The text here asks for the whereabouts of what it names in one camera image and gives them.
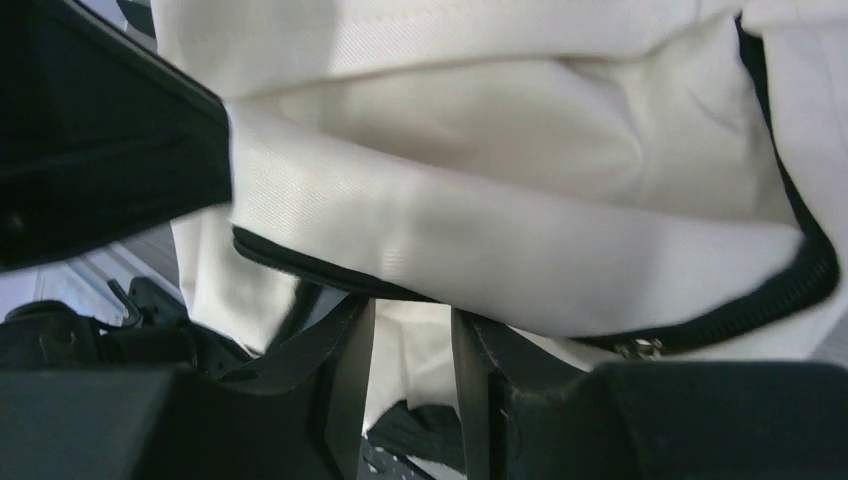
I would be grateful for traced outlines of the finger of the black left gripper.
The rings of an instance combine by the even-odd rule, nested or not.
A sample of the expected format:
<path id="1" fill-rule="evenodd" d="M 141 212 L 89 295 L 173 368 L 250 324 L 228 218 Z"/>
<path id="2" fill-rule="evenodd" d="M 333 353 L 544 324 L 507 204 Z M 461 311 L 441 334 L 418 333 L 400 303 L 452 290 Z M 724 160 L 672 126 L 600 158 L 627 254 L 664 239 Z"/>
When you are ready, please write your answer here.
<path id="1" fill-rule="evenodd" d="M 66 260 L 232 197 L 210 90 L 77 1 L 1 5 L 1 267 Z"/>

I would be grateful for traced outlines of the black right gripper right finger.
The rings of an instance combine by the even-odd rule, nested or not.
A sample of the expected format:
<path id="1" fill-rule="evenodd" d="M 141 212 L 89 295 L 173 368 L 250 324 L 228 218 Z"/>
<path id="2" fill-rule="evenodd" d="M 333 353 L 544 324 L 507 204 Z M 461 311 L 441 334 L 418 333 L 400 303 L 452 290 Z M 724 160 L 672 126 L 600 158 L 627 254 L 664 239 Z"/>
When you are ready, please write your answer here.
<path id="1" fill-rule="evenodd" d="M 454 311 L 471 479 L 843 479 L 847 373 L 807 362 L 612 361 L 583 372 Z"/>

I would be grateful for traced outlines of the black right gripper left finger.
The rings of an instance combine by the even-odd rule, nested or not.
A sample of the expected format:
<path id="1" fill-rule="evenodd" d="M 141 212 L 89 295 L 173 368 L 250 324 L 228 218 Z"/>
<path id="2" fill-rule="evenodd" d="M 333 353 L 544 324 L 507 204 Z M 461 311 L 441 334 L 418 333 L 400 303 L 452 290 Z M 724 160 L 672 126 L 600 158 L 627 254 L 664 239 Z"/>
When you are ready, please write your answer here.
<path id="1" fill-rule="evenodd" d="M 353 479 L 374 303 L 350 296 L 275 352 L 213 379 L 108 365 L 72 311 L 1 327 L 5 479 Z"/>

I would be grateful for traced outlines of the cream canvas backpack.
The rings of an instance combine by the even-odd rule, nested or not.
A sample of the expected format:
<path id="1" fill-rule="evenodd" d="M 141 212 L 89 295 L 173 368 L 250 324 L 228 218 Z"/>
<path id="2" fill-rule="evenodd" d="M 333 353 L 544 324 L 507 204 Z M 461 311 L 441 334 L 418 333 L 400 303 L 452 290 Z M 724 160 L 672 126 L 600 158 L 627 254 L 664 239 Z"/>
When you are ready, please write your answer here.
<path id="1" fill-rule="evenodd" d="M 459 415 L 451 320 L 583 372 L 811 362 L 847 320 L 843 1 L 155 1 L 229 119 L 176 220 L 190 317 L 259 359 L 375 302 L 362 432 Z"/>

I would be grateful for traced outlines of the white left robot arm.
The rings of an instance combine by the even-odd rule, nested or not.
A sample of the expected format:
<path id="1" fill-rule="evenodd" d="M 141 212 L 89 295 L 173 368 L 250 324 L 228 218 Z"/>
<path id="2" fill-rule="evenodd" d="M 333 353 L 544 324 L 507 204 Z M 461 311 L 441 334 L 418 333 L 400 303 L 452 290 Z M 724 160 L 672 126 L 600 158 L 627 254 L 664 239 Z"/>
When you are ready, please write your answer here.
<path id="1" fill-rule="evenodd" d="M 88 253 L 232 196 L 229 120 L 207 88 L 77 1 L 1 5 L 1 269 Z M 147 278 L 108 288 L 117 325 L 58 300 L 1 326 L 5 368 L 248 360 Z"/>

